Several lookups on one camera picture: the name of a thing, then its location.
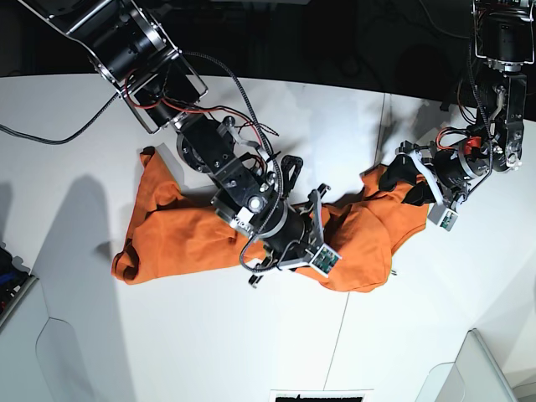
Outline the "grey tool tray, left edge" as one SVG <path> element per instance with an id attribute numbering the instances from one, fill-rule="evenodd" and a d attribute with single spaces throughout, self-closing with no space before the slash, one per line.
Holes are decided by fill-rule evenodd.
<path id="1" fill-rule="evenodd" d="M 38 283 L 38 277 L 22 270 L 15 264 L 15 258 L 1 243 L 1 329 L 22 303 L 24 298 Z"/>

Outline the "orange t-shirt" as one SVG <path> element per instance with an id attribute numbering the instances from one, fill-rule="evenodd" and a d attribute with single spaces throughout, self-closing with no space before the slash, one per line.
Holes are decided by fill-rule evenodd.
<path id="1" fill-rule="evenodd" d="M 202 271 L 233 267 L 246 238 L 231 229 L 211 207 L 199 207 L 183 195 L 155 147 L 140 153 L 143 173 L 122 251 L 113 259 L 111 274 L 128 285 Z M 322 222 L 327 243 L 342 259 L 328 276 L 311 267 L 296 273 L 332 291 L 370 292 L 389 278 L 394 253 L 425 229 L 428 207 L 410 198 L 424 186 L 397 182 L 390 191 L 379 188 L 385 165 L 361 177 L 356 201 L 324 204 Z"/>

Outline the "grey box, bottom right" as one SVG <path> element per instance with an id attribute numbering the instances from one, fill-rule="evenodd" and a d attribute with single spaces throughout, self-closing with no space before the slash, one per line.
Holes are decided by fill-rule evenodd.
<path id="1" fill-rule="evenodd" d="M 515 401 L 517 398 L 482 335 L 470 330 L 456 359 L 436 365 L 427 375 L 417 402 Z"/>

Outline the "white framed black panel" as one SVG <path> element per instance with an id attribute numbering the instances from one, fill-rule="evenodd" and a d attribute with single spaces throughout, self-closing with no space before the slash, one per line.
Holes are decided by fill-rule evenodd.
<path id="1" fill-rule="evenodd" d="M 284 390 L 273 389 L 269 401 L 372 401 L 372 389 Z"/>

